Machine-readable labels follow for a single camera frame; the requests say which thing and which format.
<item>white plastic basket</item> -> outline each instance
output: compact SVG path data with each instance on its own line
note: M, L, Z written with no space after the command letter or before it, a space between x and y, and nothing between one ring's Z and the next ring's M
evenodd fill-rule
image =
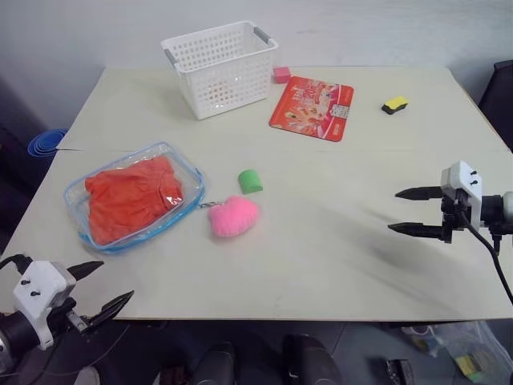
M278 44L252 22L236 22L160 43L198 119L264 99Z

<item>black chair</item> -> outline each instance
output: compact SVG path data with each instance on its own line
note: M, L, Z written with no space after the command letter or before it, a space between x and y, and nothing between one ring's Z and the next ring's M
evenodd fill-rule
M494 64L479 108L513 151L513 60Z

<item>plastic bag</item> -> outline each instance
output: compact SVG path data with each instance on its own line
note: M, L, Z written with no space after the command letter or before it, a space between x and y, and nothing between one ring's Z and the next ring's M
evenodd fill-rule
M158 160L159 158L162 160L162 157L164 157L164 163L167 163L165 161L167 160L168 164L171 165L169 172L172 173L172 176L166 175L166 177L172 178L173 180L176 178L174 183L171 183L173 180L167 183L168 195L169 197L175 197L174 201L170 201L169 197L165 198L166 201L164 203L168 204L166 205L168 206L167 209L162 209L160 212L157 211L159 215L156 216L154 220L152 219L150 221L151 223L148 222L148 225L135 229L135 231L124 232L123 236L120 236L119 239L106 237L105 239L107 239L107 241L99 241L98 235L91 232L90 226L89 204L91 194L89 191L95 187L94 185L91 187L91 181L97 182L98 178L95 178L95 176L98 176L102 172L123 170L134 164L141 164L142 160ZM157 178L155 183L159 183L158 186L154 186L155 191L158 193L163 192L164 184L162 179ZM176 194L169 192L170 188L176 188L177 185L180 187L179 192ZM203 196L204 181L200 171L190 165L175 149L164 142L134 152L83 176L71 183L64 193L68 213L75 223L80 238L90 247L105 253L114 253L132 247L163 232L195 209L201 199L203 199Z
M415 345L434 357L445 347L473 383L510 384L513 361L485 321L404 327L402 331Z

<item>robotic arm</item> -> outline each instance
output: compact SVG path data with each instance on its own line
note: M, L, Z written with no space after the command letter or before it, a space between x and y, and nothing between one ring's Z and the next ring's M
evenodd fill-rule
M499 264L502 237L513 234L513 192L506 192L502 197L483 196L482 190L481 176L471 166L459 161L443 170L439 187L408 188L395 194L396 197L411 201L442 199L441 226L402 222L388 227L412 237L437 238L446 243L452 242L454 230L468 229L490 251L495 269L513 304L513 296ZM493 246L479 234L481 226L490 231Z
M80 334L91 333L114 318L130 300L133 291L114 298L92 318L77 315L69 296L75 283L98 269L103 262L91 261L65 269L57 262L32 261L22 254L0 261L0 269L12 261L21 279L14 288L16 311L0 318L0 374L8 372L17 357L34 347L45 350L54 338L70 327Z

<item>yellow sponge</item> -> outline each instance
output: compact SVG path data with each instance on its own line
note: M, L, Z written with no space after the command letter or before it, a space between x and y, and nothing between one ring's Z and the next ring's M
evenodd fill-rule
M403 96L398 96L397 98L393 98L383 104L382 110L388 115L393 115L395 112L406 108L407 105L408 100Z

